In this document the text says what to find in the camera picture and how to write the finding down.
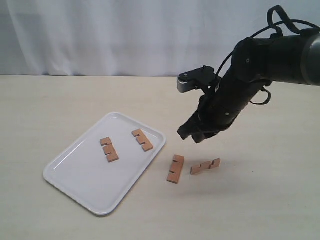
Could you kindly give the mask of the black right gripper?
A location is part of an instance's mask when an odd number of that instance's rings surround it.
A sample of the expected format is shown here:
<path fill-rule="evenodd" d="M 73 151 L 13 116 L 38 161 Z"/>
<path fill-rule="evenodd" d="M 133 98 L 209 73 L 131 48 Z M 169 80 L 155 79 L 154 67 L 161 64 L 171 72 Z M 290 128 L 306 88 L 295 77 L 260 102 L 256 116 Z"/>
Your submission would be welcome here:
<path fill-rule="evenodd" d="M 230 113 L 224 110 L 218 111 L 217 113 L 206 113 L 204 109 L 208 106 L 208 98 L 201 96 L 197 110 L 186 123 L 181 125 L 177 130 L 182 140 L 191 136 L 193 141 L 199 144 L 206 138 L 212 138 L 220 132 L 229 129 L 237 118 L 236 113 Z"/>

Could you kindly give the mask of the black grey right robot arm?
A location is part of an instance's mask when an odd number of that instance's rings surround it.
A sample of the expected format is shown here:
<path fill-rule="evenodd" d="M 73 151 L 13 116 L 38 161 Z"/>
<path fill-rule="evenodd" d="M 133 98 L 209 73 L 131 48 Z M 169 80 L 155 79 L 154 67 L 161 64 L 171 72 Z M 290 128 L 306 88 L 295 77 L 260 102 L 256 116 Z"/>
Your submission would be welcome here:
<path fill-rule="evenodd" d="M 231 66 L 199 99 L 197 110 L 177 133 L 195 143 L 231 127 L 252 98 L 273 82 L 320 85 L 320 30 L 298 35 L 245 38 L 233 50 Z"/>

